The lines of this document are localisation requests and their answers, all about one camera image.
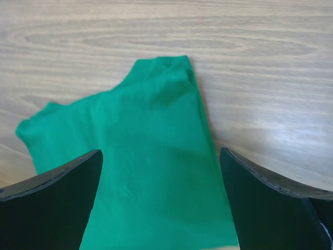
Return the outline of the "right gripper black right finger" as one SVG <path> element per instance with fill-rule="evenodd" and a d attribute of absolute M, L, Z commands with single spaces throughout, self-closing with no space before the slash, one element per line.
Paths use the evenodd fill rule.
<path fill-rule="evenodd" d="M 240 249 L 332 249 L 332 192 L 268 170 L 229 148 L 220 167 Z"/>

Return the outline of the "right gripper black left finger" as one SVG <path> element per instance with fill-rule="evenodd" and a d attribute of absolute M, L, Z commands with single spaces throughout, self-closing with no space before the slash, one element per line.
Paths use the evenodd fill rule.
<path fill-rule="evenodd" d="M 96 197 L 103 154 L 1 188 L 1 249 L 79 249 Z"/>

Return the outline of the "green t shirt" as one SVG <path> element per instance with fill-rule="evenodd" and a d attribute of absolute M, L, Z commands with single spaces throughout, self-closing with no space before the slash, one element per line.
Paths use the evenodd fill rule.
<path fill-rule="evenodd" d="M 37 173 L 91 150 L 103 168 L 81 249 L 236 246 L 219 161 L 188 57 L 138 60 L 114 89 L 49 103 L 17 137 Z"/>

